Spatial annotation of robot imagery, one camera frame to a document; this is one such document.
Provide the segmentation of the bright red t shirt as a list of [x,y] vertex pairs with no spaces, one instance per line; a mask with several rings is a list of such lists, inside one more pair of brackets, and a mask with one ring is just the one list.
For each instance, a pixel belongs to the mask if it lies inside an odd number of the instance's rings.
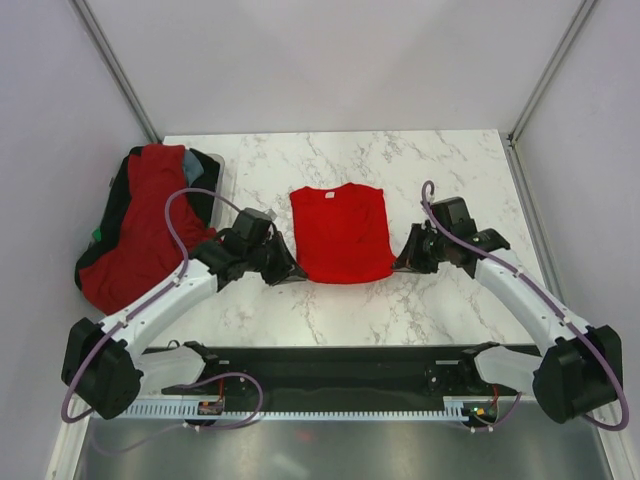
[[289,198],[296,260],[311,281],[362,284],[392,274],[395,256],[381,189],[355,183],[303,187]]

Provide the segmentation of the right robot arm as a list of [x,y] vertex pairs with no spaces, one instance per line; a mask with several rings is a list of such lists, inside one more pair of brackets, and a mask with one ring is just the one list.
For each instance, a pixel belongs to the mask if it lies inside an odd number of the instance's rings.
[[630,409],[616,331],[592,326],[534,280],[499,232],[477,228],[462,198],[425,196],[421,204],[427,218],[412,224],[394,270],[435,274],[443,263],[464,270],[510,311],[539,351],[476,347],[458,368],[460,386],[477,394],[497,384],[532,396],[559,424],[582,417],[603,430],[625,429]]

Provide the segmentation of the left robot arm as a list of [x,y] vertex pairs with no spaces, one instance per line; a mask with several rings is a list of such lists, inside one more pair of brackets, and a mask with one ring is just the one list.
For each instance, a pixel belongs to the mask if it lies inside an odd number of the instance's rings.
[[208,393],[219,369],[191,343],[149,354],[162,332],[200,302],[247,272],[275,286],[305,281],[307,273],[291,255],[271,218],[246,208],[233,225],[202,243],[165,280],[129,306],[102,321],[76,322],[67,341],[61,379],[69,395],[78,395],[105,420],[122,414],[144,389],[188,384]]

